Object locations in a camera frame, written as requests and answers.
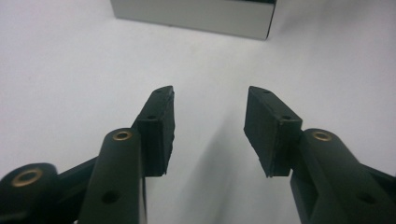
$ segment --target hole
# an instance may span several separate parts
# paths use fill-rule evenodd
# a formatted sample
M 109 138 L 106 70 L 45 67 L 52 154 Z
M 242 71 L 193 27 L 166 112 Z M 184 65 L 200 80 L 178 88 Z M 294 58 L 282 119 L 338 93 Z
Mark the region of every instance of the hole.
M 129 139 L 129 138 L 131 138 L 131 137 L 132 137 L 132 133 L 130 133 L 130 132 L 125 132 L 125 131 L 118 132 L 118 133 L 115 133 L 115 134 L 113 135 L 113 139 L 116 140 L 116 141 L 127 140 L 127 139 Z
M 332 136 L 329 133 L 324 133 L 324 132 L 313 132 L 312 135 L 320 140 L 320 141 L 324 141 L 324 142 L 328 142 L 328 141 L 332 141 Z
M 15 176 L 11 185 L 16 188 L 27 186 L 35 183 L 42 175 L 43 172 L 39 168 L 26 170 Z
M 118 201 L 119 198 L 120 198 L 120 193 L 117 190 L 110 190 L 103 195 L 102 202 L 107 204 L 114 203 Z
M 360 192 L 358 193 L 358 199 L 361 200 L 364 203 L 368 203 L 368 204 L 375 204 L 376 199 L 373 198 L 373 196 L 371 196 L 370 194 L 366 193 L 366 192 Z

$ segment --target black mechanical part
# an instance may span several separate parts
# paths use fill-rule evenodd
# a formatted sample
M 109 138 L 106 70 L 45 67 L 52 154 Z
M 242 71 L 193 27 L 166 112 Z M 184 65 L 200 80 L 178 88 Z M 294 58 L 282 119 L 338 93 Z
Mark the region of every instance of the black mechanical part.
M 58 176 L 53 165 L 22 166 L 0 182 L 0 223 L 40 223 L 54 205 Z
M 175 139 L 175 93 L 172 86 L 154 91 L 133 127 L 142 135 L 145 176 L 166 174 Z
M 245 134 L 267 176 L 288 176 L 287 154 L 301 135 L 303 121 L 268 90 L 250 87 Z
M 0 223 L 70 224 L 78 220 L 78 216 L 81 217 L 78 223 L 105 223 L 105 220 L 120 224 L 146 223 L 145 176 L 160 176 L 166 172 L 174 140 L 174 97 L 172 86 L 154 91 L 132 128 L 113 131 L 119 134 L 106 136 L 97 158 L 60 175 L 46 163 L 30 164 L 9 173 L 0 182 Z M 42 173 L 33 171 L 23 175 L 21 180 L 32 178 L 34 184 L 25 182 L 23 188 L 11 188 L 10 178 L 23 172 L 21 169 L 31 167 L 39 167 Z M 95 200 L 96 207 L 91 206 Z M 114 213 L 105 213 L 110 207 Z M 105 218 L 99 220 L 92 214 Z
M 245 132 L 267 175 L 275 175 L 272 167 L 293 170 L 290 184 L 301 222 L 396 223 L 396 177 L 360 164 L 333 133 L 296 131 L 296 124 L 282 130 L 280 118 L 289 111 L 268 90 L 250 87 Z

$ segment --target brass screw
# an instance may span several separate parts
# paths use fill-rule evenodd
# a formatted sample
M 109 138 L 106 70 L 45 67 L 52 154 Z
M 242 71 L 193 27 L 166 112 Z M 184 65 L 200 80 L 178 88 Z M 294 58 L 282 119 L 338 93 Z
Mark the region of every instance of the brass screw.
M 11 184 L 15 188 L 24 187 L 35 183 L 42 175 L 43 172 L 39 168 L 25 170 L 15 176 L 14 179 L 12 179 Z
M 132 137 L 132 133 L 126 131 L 117 132 L 113 135 L 113 139 L 115 141 L 124 141 L 131 137 Z
M 330 142 L 332 141 L 332 136 L 329 133 L 325 133 L 325 132 L 313 132 L 312 135 L 318 139 L 319 141 L 323 141 L 323 142 Z

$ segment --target gray box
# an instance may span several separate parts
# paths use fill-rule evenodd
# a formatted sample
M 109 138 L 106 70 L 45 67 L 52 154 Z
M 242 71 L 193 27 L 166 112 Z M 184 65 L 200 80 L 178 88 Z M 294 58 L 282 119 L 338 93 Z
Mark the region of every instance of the gray box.
M 276 0 L 111 0 L 117 18 L 266 39 Z

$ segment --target white surface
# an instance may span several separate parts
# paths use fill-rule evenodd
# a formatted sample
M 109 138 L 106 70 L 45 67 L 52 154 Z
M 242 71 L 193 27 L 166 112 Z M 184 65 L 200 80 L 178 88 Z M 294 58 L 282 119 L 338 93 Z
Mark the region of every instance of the white surface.
M 96 156 L 172 84 L 174 152 L 148 179 L 148 223 L 299 223 L 289 179 L 266 179 L 244 136 L 248 86 L 394 175 L 395 39 L 393 0 L 278 1 L 265 42 L 116 20 L 108 0 L 0 1 L 0 176 Z

